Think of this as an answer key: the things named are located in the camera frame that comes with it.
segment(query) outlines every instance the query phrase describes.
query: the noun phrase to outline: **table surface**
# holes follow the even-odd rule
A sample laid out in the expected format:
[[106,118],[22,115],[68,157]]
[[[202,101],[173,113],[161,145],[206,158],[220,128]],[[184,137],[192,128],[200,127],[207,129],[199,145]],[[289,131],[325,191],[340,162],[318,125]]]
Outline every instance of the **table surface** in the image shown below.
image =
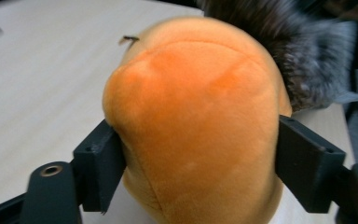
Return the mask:
[[[72,151],[103,119],[102,91],[136,35],[164,19],[197,15],[194,8],[145,0],[49,0],[0,3],[0,203],[24,191],[29,174]],[[340,105],[296,119],[348,153]],[[307,214],[284,190],[271,223],[334,223]],[[83,213],[84,223],[154,223],[120,184],[107,214]]]

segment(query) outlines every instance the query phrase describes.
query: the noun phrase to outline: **gray fur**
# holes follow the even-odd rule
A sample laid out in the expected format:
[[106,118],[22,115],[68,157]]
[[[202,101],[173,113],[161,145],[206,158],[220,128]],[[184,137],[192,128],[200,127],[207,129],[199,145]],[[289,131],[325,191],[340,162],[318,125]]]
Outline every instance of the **gray fur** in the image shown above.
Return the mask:
[[258,40],[281,70],[294,111],[345,99],[355,25],[306,14],[294,0],[197,0],[205,16]]

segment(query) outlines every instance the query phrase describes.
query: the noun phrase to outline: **plush toy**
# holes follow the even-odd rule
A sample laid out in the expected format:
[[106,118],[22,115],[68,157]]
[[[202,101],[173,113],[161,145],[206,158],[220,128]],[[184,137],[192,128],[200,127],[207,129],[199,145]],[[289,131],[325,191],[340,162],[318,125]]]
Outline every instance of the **plush toy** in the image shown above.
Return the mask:
[[133,38],[103,93],[128,164],[123,181],[158,223],[268,223],[279,115],[292,107],[270,54],[200,17]]

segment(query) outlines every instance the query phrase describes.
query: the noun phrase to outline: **orange plush toy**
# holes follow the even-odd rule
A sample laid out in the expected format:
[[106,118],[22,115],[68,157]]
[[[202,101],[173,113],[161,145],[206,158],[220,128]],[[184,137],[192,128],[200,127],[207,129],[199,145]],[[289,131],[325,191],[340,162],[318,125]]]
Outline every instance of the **orange plush toy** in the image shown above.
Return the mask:
[[214,19],[173,19],[138,37],[103,94],[128,191],[158,223],[268,223],[282,193],[279,115],[292,113],[271,56]]

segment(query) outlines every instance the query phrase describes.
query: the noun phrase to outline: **white table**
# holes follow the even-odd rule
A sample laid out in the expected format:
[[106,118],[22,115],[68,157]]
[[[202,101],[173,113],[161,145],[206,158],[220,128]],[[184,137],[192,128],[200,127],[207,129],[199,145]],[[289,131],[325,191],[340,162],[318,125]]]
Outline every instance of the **white table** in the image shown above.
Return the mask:
[[[29,174],[72,151],[103,119],[103,86],[127,46],[123,35],[199,10],[145,0],[49,0],[0,3],[0,203],[26,191]],[[296,116],[353,163],[340,105]],[[285,190],[271,223],[333,223],[310,215]],[[154,223],[121,186],[105,216],[84,223]]]

